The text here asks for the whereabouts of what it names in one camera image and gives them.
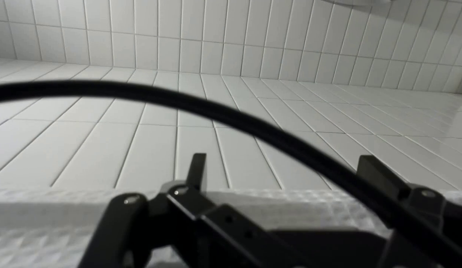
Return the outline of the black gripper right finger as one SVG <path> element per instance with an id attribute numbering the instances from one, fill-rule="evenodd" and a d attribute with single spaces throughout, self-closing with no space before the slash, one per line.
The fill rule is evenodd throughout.
<path id="1" fill-rule="evenodd" d="M 362 155 L 357 193 L 392 229 L 378 268 L 462 268 L 462 205 L 442 193 L 398 177 L 372 155 Z"/>

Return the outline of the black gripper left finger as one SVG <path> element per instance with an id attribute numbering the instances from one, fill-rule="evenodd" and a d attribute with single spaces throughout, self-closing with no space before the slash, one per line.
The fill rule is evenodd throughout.
<path id="1" fill-rule="evenodd" d="M 132 192 L 111 198 L 77 268 L 144 268 L 150 259 L 146 217 L 144 195 Z"/>

